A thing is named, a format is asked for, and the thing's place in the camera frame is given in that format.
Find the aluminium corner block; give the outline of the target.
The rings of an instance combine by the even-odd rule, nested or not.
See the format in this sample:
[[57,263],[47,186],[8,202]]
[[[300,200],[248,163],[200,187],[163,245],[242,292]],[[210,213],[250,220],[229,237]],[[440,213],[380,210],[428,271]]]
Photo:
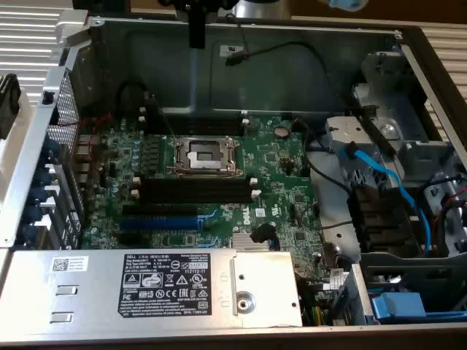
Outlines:
[[89,44],[89,28],[87,10],[64,10],[55,24],[55,36],[59,47],[64,49]]

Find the short black expansion slot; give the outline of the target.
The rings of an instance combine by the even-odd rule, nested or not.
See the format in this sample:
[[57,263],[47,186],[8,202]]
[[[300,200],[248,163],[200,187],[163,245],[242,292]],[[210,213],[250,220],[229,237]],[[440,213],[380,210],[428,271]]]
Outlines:
[[118,233],[116,239],[119,245],[122,246],[141,246],[145,243],[145,237],[141,233]]

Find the open grey PC case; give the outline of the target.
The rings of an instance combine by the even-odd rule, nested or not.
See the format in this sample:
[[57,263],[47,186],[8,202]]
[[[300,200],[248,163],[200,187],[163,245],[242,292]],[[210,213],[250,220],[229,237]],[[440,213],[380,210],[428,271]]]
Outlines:
[[[467,104],[418,28],[286,20],[216,19],[204,49],[190,48],[188,25],[167,15],[93,15],[90,43],[60,48],[62,12],[0,6],[0,77],[16,74],[20,110],[0,139],[0,293],[16,252],[167,250],[82,249],[87,214],[74,156],[80,135],[122,119],[165,115],[239,114],[302,120],[312,134],[305,152],[326,225],[325,257],[347,261],[331,270],[317,305],[298,293],[299,327],[171,332],[15,332],[0,350],[467,350],[467,253],[402,258],[362,252],[349,208],[352,189],[331,149],[326,120],[350,116],[361,65],[376,52],[403,54],[425,91],[430,135],[449,141],[467,168]],[[45,137],[61,152],[51,165],[59,249],[15,248],[20,216]],[[417,292],[428,320],[380,324],[371,299]]]

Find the silver power supply unit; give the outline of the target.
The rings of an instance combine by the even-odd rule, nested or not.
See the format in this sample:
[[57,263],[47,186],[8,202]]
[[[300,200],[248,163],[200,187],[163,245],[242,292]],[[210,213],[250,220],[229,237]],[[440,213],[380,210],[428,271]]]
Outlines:
[[287,252],[16,252],[0,335],[301,326]]

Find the blue plastic tab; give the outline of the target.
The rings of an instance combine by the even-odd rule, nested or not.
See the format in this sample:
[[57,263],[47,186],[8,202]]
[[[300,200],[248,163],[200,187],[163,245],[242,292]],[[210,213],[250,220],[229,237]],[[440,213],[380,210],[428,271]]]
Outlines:
[[428,320],[417,292],[383,292],[371,299],[371,305],[380,324],[424,323]]

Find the RAM slot black latches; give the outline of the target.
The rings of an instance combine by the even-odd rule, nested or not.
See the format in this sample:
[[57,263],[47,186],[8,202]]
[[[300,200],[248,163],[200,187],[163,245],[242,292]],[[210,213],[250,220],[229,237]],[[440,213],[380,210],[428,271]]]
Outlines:
[[185,136],[242,136],[242,128],[221,128],[221,129],[181,129],[174,130],[174,134]]
[[239,115],[221,115],[221,116],[204,116],[190,117],[190,116],[168,116],[168,123],[173,128],[194,128],[194,127],[227,127],[238,126],[242,117]]
[[175,192],[175,191],[149,191],[140,190],[139,194],[141,199],[149,201],[207,201],[207,202],[242,202],[250,201],[250,191],[239,191],[239,192]]
[[245,178],[157,178],[157,179],[142,179],[141,185],[147,186],[163,186],[168,184],[240,184],[249,185],[249,179]]

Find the silver disk bay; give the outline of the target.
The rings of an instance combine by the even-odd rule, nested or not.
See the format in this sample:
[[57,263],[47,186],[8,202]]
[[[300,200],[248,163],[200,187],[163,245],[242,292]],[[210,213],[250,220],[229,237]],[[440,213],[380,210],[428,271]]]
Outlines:
[[451,142],[432,136],[427,96],[406,57],[374,52],[353,85],[356,117],[379,151],[338,152],[362,252],[402,258],[467,253],[467,168]]

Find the blue expansion slot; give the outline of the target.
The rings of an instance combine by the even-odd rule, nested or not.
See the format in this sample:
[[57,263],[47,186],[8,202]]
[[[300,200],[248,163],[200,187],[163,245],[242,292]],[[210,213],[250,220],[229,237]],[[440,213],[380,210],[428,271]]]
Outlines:
[[202,230],[204,223],[214,218],[211,214],[201,214],[187,217],[147,217],[122,219],[121,230]]

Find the blue card retention latch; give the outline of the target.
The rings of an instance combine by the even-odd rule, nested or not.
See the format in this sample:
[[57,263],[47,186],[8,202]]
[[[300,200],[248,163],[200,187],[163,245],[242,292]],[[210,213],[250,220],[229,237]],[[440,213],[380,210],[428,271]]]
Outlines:
[[61,152],[58,142],[45,137],[39,152],[26,204],[20,216],[15,248],[25,250],[59,249],[61,240],[56,236],[56,207],[58,192],[51,165]]

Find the grey metal bracket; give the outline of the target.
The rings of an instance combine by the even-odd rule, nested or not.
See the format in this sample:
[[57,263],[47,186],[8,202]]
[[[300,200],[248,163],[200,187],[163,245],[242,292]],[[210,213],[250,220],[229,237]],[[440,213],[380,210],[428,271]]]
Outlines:
[[368,155],[373,156],[379,151],[356,117],[330,117],[326,120],[326,127],[328,128],[331,149],[335,153],[341,152],[352,141]]

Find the thin socket locking lever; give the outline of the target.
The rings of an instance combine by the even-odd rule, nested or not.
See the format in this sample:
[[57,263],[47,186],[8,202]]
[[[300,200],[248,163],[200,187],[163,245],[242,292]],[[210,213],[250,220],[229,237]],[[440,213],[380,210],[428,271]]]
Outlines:
[[164,125],[166,126],[166,129],[169,131],[169,133],[175,138],[175,133],[173,128],[169,124],[169,120],[167,119],[167,116],[162,112],[162,108],[160,107],[160,104],[158,103],[158,100],[156,98],[156,95],[154,93],[151,94],[152,100],[155,104],[155,108],[157,110],[157,114],[159,117],[162,118],[162,121]]

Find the green motherboard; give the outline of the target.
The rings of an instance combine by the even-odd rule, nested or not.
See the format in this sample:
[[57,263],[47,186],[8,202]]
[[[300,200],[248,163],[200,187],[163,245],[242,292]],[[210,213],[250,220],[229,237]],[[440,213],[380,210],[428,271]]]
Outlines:
[[[252,203],[142,203],[137,185],[141,179],[184,178],[168,174],[173,151],[169,144],[177,137],[169,134],[146,134],[136,129],[136,121],[122,119],[99,135],[101,143],[93,148],[85,196],[86,220],[80,236],[82,249],[233,249],[234,233],[251,234],[257,226],[270,222],[277,228],[279,246],[267,252],[288,252],[305,301],[317,305],[330,298],[323,287],[330,281],[331,270],[341,267],[347,258],[335,254],[325,257],[326,230],[319,218],[319,205],[312,188],[313,170],[306,157],[312,134],[302,120],[281,117],[250,117],[242,136],[230,136],[241,143],[237,164],[249,179]],[[277,139],[274,129],[285,126],[287,139]],[[123,205],[190,204],[198,214],[217,215],[204,223],[202,230],[121,230],[122,219],[147,217],[122,215]],[[141,233],[141,246],[122,246],[118,233]]]

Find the CPU socket metal frame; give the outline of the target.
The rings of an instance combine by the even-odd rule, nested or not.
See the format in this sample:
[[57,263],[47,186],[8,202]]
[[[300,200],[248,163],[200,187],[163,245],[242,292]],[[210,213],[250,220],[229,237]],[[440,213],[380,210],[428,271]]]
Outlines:
[[169,146],[173,155],[168,174],[193,178],[236,178],[244,175],[237,164],[241,143],[230,136],[177,137]]

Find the silver finned heatsink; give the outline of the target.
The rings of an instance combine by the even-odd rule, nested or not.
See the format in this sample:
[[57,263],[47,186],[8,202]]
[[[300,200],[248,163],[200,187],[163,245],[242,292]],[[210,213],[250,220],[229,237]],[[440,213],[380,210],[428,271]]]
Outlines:
[[234,233],[232,236],[232,247],[243,252],[263,252],[269,250],[268,241],[255,243],[247,233]]

